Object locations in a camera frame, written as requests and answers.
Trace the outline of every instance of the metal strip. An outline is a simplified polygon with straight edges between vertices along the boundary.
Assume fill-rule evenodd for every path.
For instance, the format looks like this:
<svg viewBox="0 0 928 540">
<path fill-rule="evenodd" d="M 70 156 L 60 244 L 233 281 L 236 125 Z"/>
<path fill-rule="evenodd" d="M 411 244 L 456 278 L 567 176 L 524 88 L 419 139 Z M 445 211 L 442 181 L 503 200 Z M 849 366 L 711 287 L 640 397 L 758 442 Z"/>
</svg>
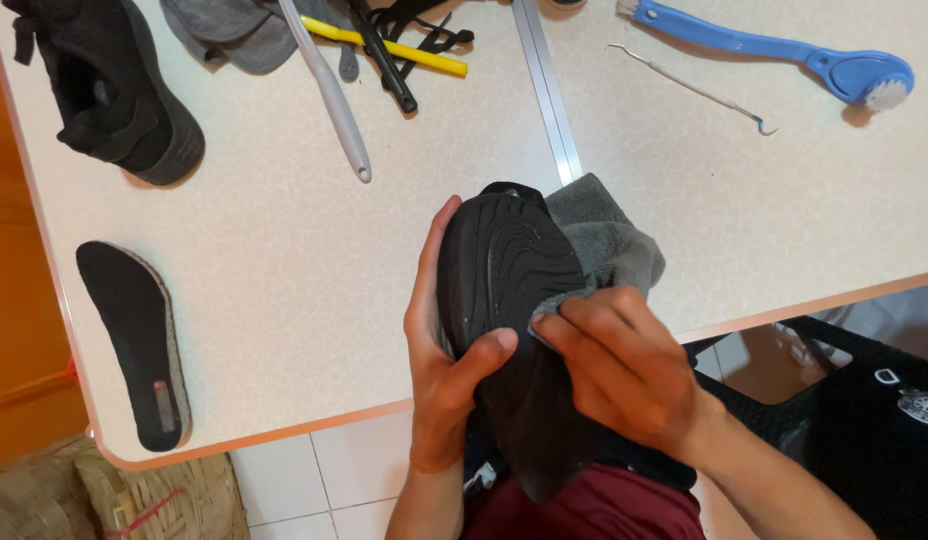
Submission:
<svg viewBox="0 0 928 540">
<path fill-rule="evenodd" d="M 543 125 L 547 129 L 550 150 L 554 153 L 554 162 L 561 177 L 561 185 L 566 186 L 584 175 L 577 147 L 574 145 L 564 100 L 557 87 L 557 75 L 547 50 L 547 40 L 543 36 L 541 16 L 537 11 L 536 0 L 513 0 L 511 10 L 518 25 L 520 44 L 523 46 L 527 67 L 537 93 L 538 105 L 541 107 Z"/>
</svg>

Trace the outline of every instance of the black shoe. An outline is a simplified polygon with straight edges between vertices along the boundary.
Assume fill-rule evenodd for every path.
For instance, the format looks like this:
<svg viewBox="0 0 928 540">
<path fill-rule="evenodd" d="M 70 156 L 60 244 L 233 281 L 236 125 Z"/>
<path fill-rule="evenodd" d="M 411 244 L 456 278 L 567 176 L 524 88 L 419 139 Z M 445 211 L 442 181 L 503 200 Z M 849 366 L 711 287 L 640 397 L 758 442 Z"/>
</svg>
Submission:
<svg viewBox="0 0 928 540">
<path fill-rule="evenodd" d="M 77 266 L 117 352 L 140 444 L 151 452 L 177 448 L 190 433 L 190 406 L 160 276 L 136 254 L 99 241 L 77 248 Z"/>
<path fill-rule="evenodd" d="M 563 359 L 532 337 L 537 306 L 583 289 L 584 273 L 537 190 L 496 183 L 451 218 L 437 266 L 437 303 L 459 359 L 494 328 L 513 328 L 518 348 L 477 386 L 475 400 L 524 491 L 557 493 L 596 455 L 602 426 L 573 405 Z"/>
<path fill-rule="evenodd" d="M 155 186 L 183 178 L 204 134 L 160 77 L 147 20 L 131 0 L 3 0 L 17 12 L 17 52 L 34 36 L 63 118 L 58 140 Z"/>
</svg>

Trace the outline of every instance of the person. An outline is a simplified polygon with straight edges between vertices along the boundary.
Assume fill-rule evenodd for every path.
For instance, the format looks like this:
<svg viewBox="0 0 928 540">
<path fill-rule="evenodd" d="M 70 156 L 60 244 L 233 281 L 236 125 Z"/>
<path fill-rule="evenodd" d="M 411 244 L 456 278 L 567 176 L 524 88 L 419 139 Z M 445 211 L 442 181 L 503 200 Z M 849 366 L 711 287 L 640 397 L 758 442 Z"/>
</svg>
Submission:
<svg viewBox="0 0 928 540">
<path fill-rule="evenodd" d="M 511 328 L 492 330 L 458 362 L 435 342 L 438 252 L 460 203 L 451 197 L 434 217 L 404 316 L 414 393 L 411 465 L 387 540 L 703 540 L 700 507 L 689 492 L 603 465 L 591 465 L 538 505 L 512 477 L 499 478 L 465 510 L 473 390 L 507 361 L 518 337 Z M 827 486 L 697 385 L 683 347 L 636 289 L 570 298 L 558 314 L 531 324 L 563 356 L 578 411 L 712 479 L 762 540 L 876 538 Z"/>
</svg>

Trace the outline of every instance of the rubber outsole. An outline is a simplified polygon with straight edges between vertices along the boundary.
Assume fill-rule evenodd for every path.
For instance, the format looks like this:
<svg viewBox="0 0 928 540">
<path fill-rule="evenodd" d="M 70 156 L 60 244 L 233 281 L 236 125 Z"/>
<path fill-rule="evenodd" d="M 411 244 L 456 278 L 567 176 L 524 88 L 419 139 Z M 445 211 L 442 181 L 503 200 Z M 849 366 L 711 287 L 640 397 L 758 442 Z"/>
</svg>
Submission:
<svg viewBox="0 0 928 540">
<path fill-rule="evenodd" d="M 120 2 L 131 20 L 137 51 L 144 62 L 147 75 L 158 92 L 160 103 L 167 110 L 172 127 L 170 145 L 157 163 L 145 171 L 131 172 L 148 184 L 167 186 L 187 176 L 201 161 L 206 148 L 204 132 L 187 107 L 177 99 L 173 92 L 170 92 L 163 76 L 160 75 L 158 51 L 144 14 L 132 0 L 120 0 Z"/>
<path fill-rule="evenodd" d="M 590 463 L 602 426 L 574 408 L 564 361 L 527 331 L 541 302 L 585 286 L 580 262 L 545 207 L 504 188 L 463 202 L 447 225 L 438 310 L 457 359 L 494 328 L 517 332 L 517 350 L 482 380 L 475 400 L 524 491 L 539 502 Z"/>
<path fill-rule="evenodd" d="M 180 447 L 190 436 L 190 405 L 166 285 L 140 256 L 108 242 L 82 244 L 77 266 L 117 354 L 141 446 Z"/>
</svg>

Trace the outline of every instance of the hand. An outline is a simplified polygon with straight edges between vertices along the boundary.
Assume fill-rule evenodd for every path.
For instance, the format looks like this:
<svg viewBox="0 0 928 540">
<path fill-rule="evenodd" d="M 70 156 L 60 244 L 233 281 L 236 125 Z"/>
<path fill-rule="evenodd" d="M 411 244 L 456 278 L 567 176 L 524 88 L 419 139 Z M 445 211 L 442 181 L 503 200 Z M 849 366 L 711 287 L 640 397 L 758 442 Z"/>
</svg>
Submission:
<svg viewBox="0 0 928 540">
<path fill-rule="evenodd" d="M 638 290 L 601 289 L 559 312 L 533 326 L 564 357 L 578 411 L 694 466 L 723 405 L 698 386 L 684 348 Z"/>
<path fill-rule="evenodd" d="M 404 333 L 414 384 L 413 441 L 410 454 L 418 465 L 437 472 L 464 455 L 466 423 L 474 408 L 473 389 L 514 353 L 518 335 L 510 328 L 484 334 L 454 362 L 434 342 L 437 316 L 437 256 L 460 197 L 451 197 L 434 216 L 421 251 L 417 280 L 404 315 Z"/>
</svg>

